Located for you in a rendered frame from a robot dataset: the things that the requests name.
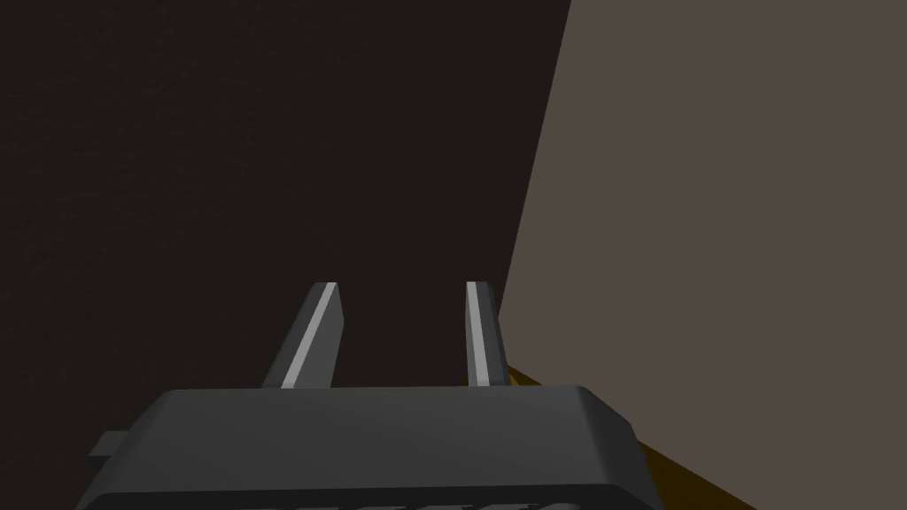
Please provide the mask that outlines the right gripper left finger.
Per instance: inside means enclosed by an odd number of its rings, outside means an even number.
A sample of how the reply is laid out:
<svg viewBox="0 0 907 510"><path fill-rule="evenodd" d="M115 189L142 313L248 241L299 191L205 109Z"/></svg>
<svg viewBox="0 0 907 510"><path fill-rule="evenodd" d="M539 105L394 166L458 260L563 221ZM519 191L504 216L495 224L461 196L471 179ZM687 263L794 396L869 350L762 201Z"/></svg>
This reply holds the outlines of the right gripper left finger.
<svg viewBox="0 0 907 510"><path fill-rule="evenodd" d="M266 389L330 388L344 325L338 284L314 283L262 386Z"/></svg>

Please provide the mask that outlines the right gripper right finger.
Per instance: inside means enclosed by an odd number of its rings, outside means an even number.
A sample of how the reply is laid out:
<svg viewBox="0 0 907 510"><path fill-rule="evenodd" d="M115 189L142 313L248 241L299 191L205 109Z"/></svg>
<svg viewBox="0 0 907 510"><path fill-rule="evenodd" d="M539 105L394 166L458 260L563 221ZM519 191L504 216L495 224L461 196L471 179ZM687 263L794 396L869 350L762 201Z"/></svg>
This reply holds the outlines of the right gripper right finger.
<svg viewBox="0 0 907 510"><path fill-rule="evenodd" d="M466 282L465 333L469 386L509 386L511 374L489 282Z"/></svg>

